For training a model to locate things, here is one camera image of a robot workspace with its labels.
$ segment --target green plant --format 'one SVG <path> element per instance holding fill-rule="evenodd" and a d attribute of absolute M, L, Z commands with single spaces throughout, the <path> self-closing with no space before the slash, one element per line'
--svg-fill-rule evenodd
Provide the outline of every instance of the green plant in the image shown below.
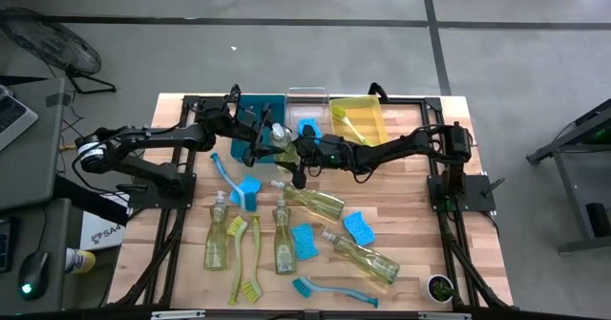
<path fill-rule="evenodd" d="M 443 278 L 437 278 L 432 282 L 432 296 L 437 301 L 446 301 L 451 297 L 456 295 L 456 290 L 454 290 L 448 281 Z"/>

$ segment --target small plant pot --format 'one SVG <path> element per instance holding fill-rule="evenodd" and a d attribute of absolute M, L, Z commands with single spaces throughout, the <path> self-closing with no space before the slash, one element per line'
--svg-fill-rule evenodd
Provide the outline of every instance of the small plant pot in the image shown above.
<path fill-rule="evenodd" d="M 434 302 L 436 304 L 447 304 L 450 301 L 452 301 L 453 296 L 447 297 L 447 299 L 445 300 L 438 300 L 434 293 L 433 293 L 433 284 L 435 282 L 439 282 L 441 280 L 446 281 L 446 283 L 448 284 L 448 286 L 450 286 L 450 288 L 454 289 L 454 285 L 452 284 L 452 281 L 450 281 L 450 279 L 444 275 L 432 275 L 429 276 L 429 278 L 425 278 L 425 279 L 421 279 L 420 280 L 420 293 L 422 294 L 422 297 L 424 297 L 427 300 L 430 300 L 431 302 Z"/>

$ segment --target fan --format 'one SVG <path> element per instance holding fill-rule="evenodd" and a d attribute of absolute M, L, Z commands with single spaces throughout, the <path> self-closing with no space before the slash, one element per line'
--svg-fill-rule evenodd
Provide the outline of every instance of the fan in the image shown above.
<path fill-rule="evenodd" d="M 15 44 L 45 63 L 64 71 L 82 94 L 116 92 L 115 85 L 91 77 L 102 67 L 99 54 L 83 38 L 63 25 L 43 22 L 43 14 L 24 8 L 0 10 L 0 30 Z M 76 81 L 77 77 L 86 78 L 109 88 L 83 91 Z"/>

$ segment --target bottle cap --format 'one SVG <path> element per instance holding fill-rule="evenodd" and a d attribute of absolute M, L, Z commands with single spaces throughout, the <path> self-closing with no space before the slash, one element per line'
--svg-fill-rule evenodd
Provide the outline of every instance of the bottle cap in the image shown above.
<path fill-rule="evenodd" d="M 225 193 L 223 191 L 217 191 L 217 203 L 225 203 Z"/>
<path fill-rule="evenodd" d="M 280 194 L 278 197 L 278 206 L 286 206 L 286 202 L 284 201 L 284 195 Z"/>
<path fill-rule="evenodd" d="M 284 183 L 281 181 L 271 181 L 272 186 L 278 187 L 279 190 L 284 189 Z"/>
<path fill-rule="evenodd" d="M 280 123 L 274 123 L 271 125 L 271 135 L 274 139 L 284 139 L 284 128 Z"/>
<path fill-rule="evenodd" d="M 329 240 L 331 242 L 334 242 L 335 239 L 337 238 L 337 235 L 331 233 L 328 230 L 328 227 L 325 227 L 325 231 L 323 232 L 323 238 L 325 238 L 325 239 L 327 239 L 327 240 Z"/>

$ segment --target yellow dish brush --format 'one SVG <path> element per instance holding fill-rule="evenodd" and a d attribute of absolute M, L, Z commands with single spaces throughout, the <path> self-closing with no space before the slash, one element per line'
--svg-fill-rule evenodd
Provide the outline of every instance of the yellow dish brush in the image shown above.
<path fill-rule="evenodd" d="M 366 144 L 368 146 L 373 146 L 373 143 L 371 143 L 370 140 L 366 139 L 363 135 L 361 135 L 361 133 L 359 133 L 356 130 L 354 125 L 352 125 L 352 123 L 350 122 L 350 119 L 348 119 L 348 117 L 346 116 L 346 110 L 343 107 L 339 105 L 331 106 L 331 114 L 333 115 L 335 119 L 340 120 L 342 123 L 347 125 L 350 129 L 352 129 L 352 132 L 354 133 L 354 135 L 356 135 L 356 137 L 359 140 L 361 140 L 361 143 Z"/>
<path fill-rule="evenodd" d="M 250 281 L 242 282 L 242 292 L 246 299 L 254 304 L 263 295 L 263 290 L 257 279 L 257 267 L 259 266 L 259 255 L 261 253 L 261 229 L 259 228 L 259 215 L 252 216 L 253 236 L 255 237 L 255 269 Z"/>
<path fill-rule="evenodd" d="M 248 228 L 248 222 L 244 221 L 240 216 L 237 216 L 227 229 L 227 234 L 236 237 L 236 261 L 238 262 L 238 269 L 236 270 L 236 277 L 233 280 L 233 286 L 231 287 L 231 298 L 229 299 L 229 305 L 238 304 L 238 291 L 240 291 L 240 280 L 242 278 L 242 235 Z"/>

